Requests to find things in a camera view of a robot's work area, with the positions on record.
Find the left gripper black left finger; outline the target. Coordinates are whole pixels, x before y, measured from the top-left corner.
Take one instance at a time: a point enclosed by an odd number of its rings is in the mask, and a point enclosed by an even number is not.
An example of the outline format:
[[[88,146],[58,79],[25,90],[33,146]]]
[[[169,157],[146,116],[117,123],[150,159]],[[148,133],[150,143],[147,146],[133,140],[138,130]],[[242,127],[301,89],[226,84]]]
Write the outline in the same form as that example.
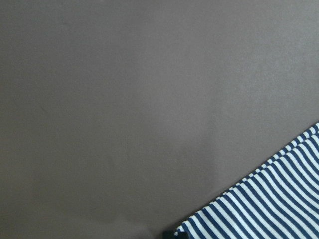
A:
[[[164,231],[162,239],[173,239],[173,231]]]

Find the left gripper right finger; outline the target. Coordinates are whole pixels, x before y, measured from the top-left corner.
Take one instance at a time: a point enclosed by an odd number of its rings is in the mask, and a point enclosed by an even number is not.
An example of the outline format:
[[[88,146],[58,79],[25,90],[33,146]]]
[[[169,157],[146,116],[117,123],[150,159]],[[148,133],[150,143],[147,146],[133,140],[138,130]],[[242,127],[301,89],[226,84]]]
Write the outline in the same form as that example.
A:
[[[177,238],[178,239],[188,239],[188,233],[187,232],[178,232]]]

